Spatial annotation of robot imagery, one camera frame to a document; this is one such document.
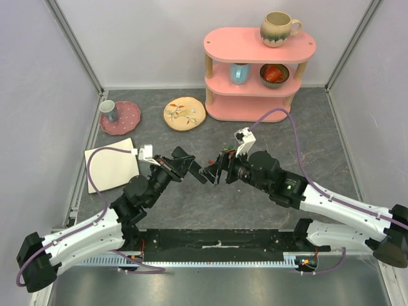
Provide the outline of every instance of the white cutting board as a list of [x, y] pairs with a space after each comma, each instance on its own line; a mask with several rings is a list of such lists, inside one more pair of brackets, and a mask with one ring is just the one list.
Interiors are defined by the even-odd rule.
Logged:
[[[133, 143], [132, 139], [128, 138], [121, 142], [105, 145], [105, 147], [131, 150], [133, 149]], [[88, 163], [89, 156], [96, 149], [98, 148], [84, 152], [86, 163]], [[102, 150], [96, 153], [92, 158], [90, 168], [91, 178], [100, 191], [127, 184], [132, 177], [139, 175], [136, 156], [111, 150]], [[88, 193], [95, 192], [95, 189], [88, 182]]]

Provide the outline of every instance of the white bracket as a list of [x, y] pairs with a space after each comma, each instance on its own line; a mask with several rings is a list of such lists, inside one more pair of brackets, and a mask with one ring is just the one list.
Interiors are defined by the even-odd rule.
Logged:
[[145, 145], [143, 148], [139, 149], [139, 160], [144, 161], [146, 163], [155, 164], [156, 166], [160, 166], [160, 164], [153, 159], [153, 146], [152, 145]]
[[235, 139], [240, 144], [237, 149], [236, 156], [245, 155], [254, 145], [256, 139], [252, 132], [249, 131], [249, 128], [245, 127], [239, 129], [234, 133]]

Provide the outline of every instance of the wire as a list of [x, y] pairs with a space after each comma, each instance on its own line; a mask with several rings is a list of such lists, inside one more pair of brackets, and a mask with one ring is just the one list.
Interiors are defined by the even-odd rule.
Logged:
[[307, 263], [305, 264], [305, 266], [308, 266], [309, 268], [316, 270], [318, 268], [318, 266], [319, 266], [319, 256], [316, 254], [316, 257], [313, 256], [312, 260], [314, 260], [314, 258], [316, 259], [316, 265], [315, 266], [311, 266], [311, 265], [309, 265]]
[[121, 272], [125, 272], [125, 273], [131, 273], [131, 274], [155, 274], [155, 273], [163, 273], [166, 271], [165, 268], [161, 268], [160, 266], [149, 266], [149, 265], [145, 265], [144, 263], [142, 263], [141, 260], [136, 260], [133, 258], [129, 258], [127, 257], [125, 254], [116, 251], [116, 250], [111, 250], [111, 252], [118, 254], [119, 256], [122, 256], [123, 258], [126, 258], [127, 260], [131, 261], [132, 263], [136, 263], [139, 266], [142, 266], [144, 268], [148, 268], [148, 269], [155, 269], [155, 270], [151, 270], [151, 271], [129, 271], [129, 270], [123, 270], [121, 268], [118, 268], [119, 271]]
[[321, 271], [313, 271], [313, 272], [303, 272], [302, 275], [306, 274], [306, 275], [317, 275], [317, 274], [324, 274], [324, 273], [329, 273], [329, 272], [333, 272], [337, 269], [339, 269], [344, 261], [346, 260], [346, 248], [343, 248], [343, 253], [342, 253], [342, 259], [340, 259], [339, 263], [337, 265], [335, 265], [332, 268], [326, 269], [326, 270], [321, 270]]
[[106, 212], [108, 211], [109, 208], [109, 202], [108, 200], [103, 196], [103, 194], [101, 193], [101, 191], [99, 191], [99, 189], [95, 186], [94, 181], [91, 178], [91, 171], [89, 170], [91, 167], [91, 161], [92, 158], [95, 156], [96, 153], [98, 153], [99, 151], [102, 150], [111, 150], [111, 151], [116, 151], [116, 152], [122, 152], [122, 153], [131, 153], [130, 150], [122, 150], [122, 149], [116, 149], [116, 148], [110, 148], [110, 147], [102, 147], [102, 148], [98, 148], [96, 149], [94, 152], [92, 152], [92, 154], [89, 156], [89, 160], [87, 163], [87, 178], [89, 183], [91, 184], [91, 186], [95, 189], [96, 193], [102, 198], [103, 203], [105, 204], [102, 213], [100, 214], [100, 216], [98, 218], [96, 218], [94, 221], [90, 222], [89, 224], [86, 224], [84, 226], [82, 226], [81, 228], [78, 228], [70, 233], [67, 233], [61, 237], [56, 238], [55, 240], [53, 240], [52, 242], [50, 242], [47, 245], [44, 245], [41, 249], [39, 249], [38, 251], [36, 251], [33, 255], [31, 255], [27, 261], [21, 266], [20, 270], [17, 273], [17, 277], [16, 277], [16, 285], [18, 287], [25, 287], [26, 284], [21, 283], [21, 275], [23, 274], [24, 270], [27, 268], [27, 266], [38, 256], [40, 255], [42, 252], [46, 251], [49, 247], [54, 245], [54, 241], [56, 242], [60, 242], [62, 240], [64, 240], [65, 238], [68, 238], [74, 234], [77, 234], [83, 230], [86, 230], [87, 228], [90, 228], [91, 226], [93, 226], [93, 224], [96, 222], [98, 223], [100, 220], [102, 220], [102, 218], [106, 215]]
[[145, 245], [145, 240], [144, 239], [141, 239], [141, 240], [142, 240], [142, 248], [140, 249], [140, 255], [143, 255], [143, 253], [145, 252], [146, 245]]
[[315, 248], [316, 248], [316, 252], [314, 253], [312, 259], [317, 258], [317, 255], [319, 254], [319, 248], [318, 247], [315, 247]]
[[264, 114], [264, 116], [262, 116], [261, 118], [259, 118], [259, 120], [256, 121], [256, 122], [249, 128], [249, 131], [252, 131], [259, 123], [262, 122], [263, 119], [265, 119], [265, 118], [268, 117], [271, 113], [274, 113], [274, 112], [284, 112], [284, 113], [287, 115], [287, 117], [289, 118], [289, 120], [290, 120], [290, 122], [291, 122], [291, 125], [292, 125], [293, 133], [294, 133], [294, 135], [295, 135], [296, 155], [297, 155], [297, 158], [298, 158], [298, 164], [299, 164], [300, 171], [302, 172], [302, 174], [303, 174], [303, 176], [305, 177], [305, 179], [307, 180], [307, 182], [308, 182], [318, 193], [320, 193], [320, 194], [322, 194], [323, 196], [325, 196], [326, 198], [328, 198], [328, 199], [330, 199], [330, 200], [332, 200], [332, 201], [335, 201], [335, 202], [337, 202], [337, 203], [339, 203], [339, 204], [342, 204], [342, 205], [344, 205], [344, 206], [346, 206], [346, 207], [349, 207], [349, 208], [351, 208], [351, 209], [357, 210], [357, 211], [362, 212], [362, 213], [364, 213], [364, 214], [371, 215], [371, 216], [374, 216], [374, 217], [376, 217], [376, 218], [380, 218], [380, 219], [382, 219], [382, 220], [391, 222], [391, 223], [393, 223], [393, 224], [395, 224], [395, 225], [397, 225], [397, 226], [400, 226], [401, 228], [403, 228], [403, 229], [405, 229], [405, 230], [408, 231], [408, 225], [406, 225], [406, 224], [404, 224], [404, 223], [402, 223], [402, 222], [400, 222], [400, 221], [398, 221], [398, 220], [394, 220], [394, 219], [392, 219], [392, 218], [390, 218], [390, 217], [387, 217], [386, 215], [381, 215], [381, 214], [378, 214], [377, 212], [372, 212], [371, 210], [368, 210], [368, 209], [365, 209], [365, 208], [362, 208], [362, 207], [358, 207], [358, 206], [353, 205], [353, 204], [351, 204], [351, 203], [348, 203], [348, 202], [346, 202], [346, 201], [344, 201], [344, 200], [335, 198], [334, 196], [332, 196], [332, 195], [330, 195], [330, 194], [328, 194], [328, 193], [325, 193], [321, 188], [319, 188], [319, 186], [317, 186], [317, 185], [312, 181], [312, 179], [308, 176], [308, 174], [306, 173], [306, 170], [305, 170], [305, 168], [304, 168], [304, 166], [303, 166], [303, 163], [302, 163], [302, 152], [301, 152], [301, 150], [300, 150], [300, 142], [299, 142], [298, 132], [297, 132], [297, 130], [296, 130], [295, 121], [293, 120], [292, 115], [291, 115], [287, 110], [285, 110], [284, 108], [274, 108], [273, 110], [268, 111], [266, 114]]

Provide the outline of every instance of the cup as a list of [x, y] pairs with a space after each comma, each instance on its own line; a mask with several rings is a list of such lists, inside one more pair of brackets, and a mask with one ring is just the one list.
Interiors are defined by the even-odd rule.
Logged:
[[112, 100], [106, 100], [102, 102], [99, 106], [99, 111], [106, 117], [110, 122], [115, 122], [119, 119], [119, 115], [117, 114], [117, 109], [115, 106], [115, 102]]
[[250, 64], [231, 64], [229, 67], [229, 77], [234, 84], [244, 84], [249, 77]]
[[[297, 29], [292, 29], [293, 24], [298, 24]], [[261, 24], [261, 38], [268, 47], [279, 47], [288, 40], [289, 36], [296, 35], [302, 30], [302, 23], [292, 19], [283, 11], [269, 13]]]
[[266, 67], [263, 77], [268, 82], [281, 83], [285, 81], [285, 77], [283, 76], [282, 71], [274, 65], [269, 65], [268, 67]]

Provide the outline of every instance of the bowl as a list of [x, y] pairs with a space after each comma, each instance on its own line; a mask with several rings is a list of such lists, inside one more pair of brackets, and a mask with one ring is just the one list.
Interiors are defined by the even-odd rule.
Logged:
[[[266, 78], [263, 77], [263, 75], [265, 73], [265, 70], [270, 65], [275, 66], [276, 68], [278, 68], [280, 70], [283, 77], [285, 78], [285, 81], [283, 81], [283, 82], [271, 82], [271, 81], [268, 81]], [[285, 65], [282, 65], [282, 64], [265, 64], [265, 65], [263, 65], [261, 67], [261, 70], [259, 72], [261, 74], [261, 80], [263, 82], [263, 85], [265, 85], [266, 87], [269, 87], [269, 88], [278, 88], [278, 87], [282, 86], [289, 78], [289, 70]]]

